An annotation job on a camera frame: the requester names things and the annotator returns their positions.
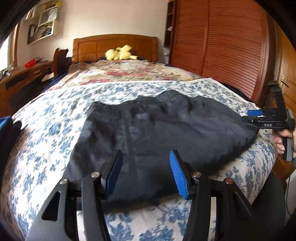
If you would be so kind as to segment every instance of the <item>blue and white floral sheet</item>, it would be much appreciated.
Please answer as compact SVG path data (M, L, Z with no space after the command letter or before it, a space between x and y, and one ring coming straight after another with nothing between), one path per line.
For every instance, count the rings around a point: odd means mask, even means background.
M156 96L174 89L190 97L215 99L240 115L256 106L212 79L182 81L137 81L95 83L48 91L21 108L14 116L23 124L11 151L0 195L1 210L15 233L24 239L43 202L62 177L94 101L120 104L137 96ZM275 162L271 131L260 130L252 146L213 175L231 177L252 203L262 189ZM215 199L212 199L209 240L215 234ZM181 240L190 201L178 196L158 206L106 214L112 241ZM85 240L81 212L77 212L80 240Z

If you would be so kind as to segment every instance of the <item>wooden desk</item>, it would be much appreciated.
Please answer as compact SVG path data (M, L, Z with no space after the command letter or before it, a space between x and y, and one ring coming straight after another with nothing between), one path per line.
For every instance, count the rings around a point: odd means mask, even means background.
M13 115L9 99L30 82L52 73L52 62L36 64L0 82L0 117Z

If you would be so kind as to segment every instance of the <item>bolt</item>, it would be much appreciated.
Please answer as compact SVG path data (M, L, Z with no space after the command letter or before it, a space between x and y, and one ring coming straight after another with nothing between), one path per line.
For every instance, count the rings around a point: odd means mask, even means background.
M226 182L227 184L232 184L232 183L233 183L233 180L232 180L231 178L226 178L226 179L225 179L225 182Z
M93 172L92 174L91 174L91 177L93 177L93 178L96 178L96 177L99 177L101 174L99 173L99 172Z
M199 177L202 176L202 174L201 174L200 172L194 172L192 175L193 175L195 178L199 178Z
M59 181L59 183L62 184L62 185L66 184L67 182L68 182L68 179L66 179L66 178L62 178L62 179Z

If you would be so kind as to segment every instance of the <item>finger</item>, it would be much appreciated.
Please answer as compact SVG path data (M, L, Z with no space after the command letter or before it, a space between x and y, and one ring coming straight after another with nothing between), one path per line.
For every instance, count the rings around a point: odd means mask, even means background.
M285 147L284 147L284 145L276 144L276 148L277 148L279 151L285 151Z
M280 134L282 137L289 137L289 138L292 138L292 133L291 133L291 131L289 131L288 129L284 129L284 130L279 131L279 134Z
M283 144L283 139L280 136L274 136L274 143Z

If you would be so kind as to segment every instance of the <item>human hand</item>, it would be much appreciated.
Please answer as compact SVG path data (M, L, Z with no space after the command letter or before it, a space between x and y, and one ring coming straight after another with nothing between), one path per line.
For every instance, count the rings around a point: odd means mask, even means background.
M278 154L283 154L285 151L285 147L283 145L283 137L292 138L292 133L288 129L276 131L272 130L273 135L273 143L276 147L276 151ZM294 148L293 148L293 158L296 158L296 129L293 131L294 138Z

